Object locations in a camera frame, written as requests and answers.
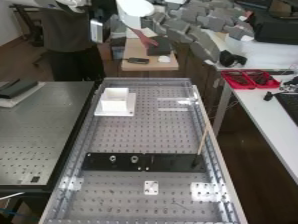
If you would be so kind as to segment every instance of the white box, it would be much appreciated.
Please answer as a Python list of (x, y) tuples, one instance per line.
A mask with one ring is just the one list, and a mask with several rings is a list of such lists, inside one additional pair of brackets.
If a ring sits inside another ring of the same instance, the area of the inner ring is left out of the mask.
[(102, 111), (128, 111), (128, 93), (128, 88), (106, 88), (100, 98)]

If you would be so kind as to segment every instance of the red tray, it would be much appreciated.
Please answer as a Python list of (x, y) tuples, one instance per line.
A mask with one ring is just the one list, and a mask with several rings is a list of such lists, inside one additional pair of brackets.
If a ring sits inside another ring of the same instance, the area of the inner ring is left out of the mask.
[(279, 87), (279, 82), (262, 70), (243, 70), (243, 75), (249, 77), (259, 89), (273, 89)]
[(221, 75), (226, 82), (234, 89), (254, 89), (255, 83), (250, 80), (247, 75), (243, 75), (242, 71), (238, 70), (225, 70)]

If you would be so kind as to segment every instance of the wooden floor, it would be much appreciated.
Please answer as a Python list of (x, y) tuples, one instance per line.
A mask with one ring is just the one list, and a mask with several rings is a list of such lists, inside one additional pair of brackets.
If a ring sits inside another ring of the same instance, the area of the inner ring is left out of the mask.
[[(21, 40), (1, 48), (0, 81), (16, 78), (52, 81), (47, 59), (39, 67), (32, 64), (43, 52), (43, 48), (35, 48)], [(216, 73), (192, 56), (186, 60), (185, 55), (188, 49), (182, 46), (177, 72), (152, 72), (149, 75), (121, 72), (120, 61), (105, 61), (105, 71), (108, 76), (116, 77), (189, 77), (209, 105), (214, 98), (210, 90)], [(249, 223), (298, 224), (298, 186), (239, 105), (226, 112), (218, 142)]]

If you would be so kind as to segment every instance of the perforated metal table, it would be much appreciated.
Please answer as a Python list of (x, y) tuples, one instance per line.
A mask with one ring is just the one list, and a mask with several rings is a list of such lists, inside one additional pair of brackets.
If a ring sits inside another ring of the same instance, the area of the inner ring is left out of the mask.
[(47, 83), (17, 106), (0, 108), (3, 191), (48, 186), (65, 147), (76, 137), (72, 134), (92, 89), (92, 82)]
[[(106, 87), (137, 94), (134, 117), (93, 116)], [(206, 126), (189, 79), (105, 79), (40, 223), (247, 223), (212, 129), (200, 172), (82, 169), (89, 153), (196, 155)], [(158, 195), (144, 193), (150, 180), (158, 182)]]

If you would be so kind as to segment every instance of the black metal bracket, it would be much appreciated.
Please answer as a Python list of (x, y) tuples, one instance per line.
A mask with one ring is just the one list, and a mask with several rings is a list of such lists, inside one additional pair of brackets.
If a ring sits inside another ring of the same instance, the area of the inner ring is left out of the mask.
[(201, 155), (141, 153), (86, 153), (82, 170), (196, 173), (206, 171)]

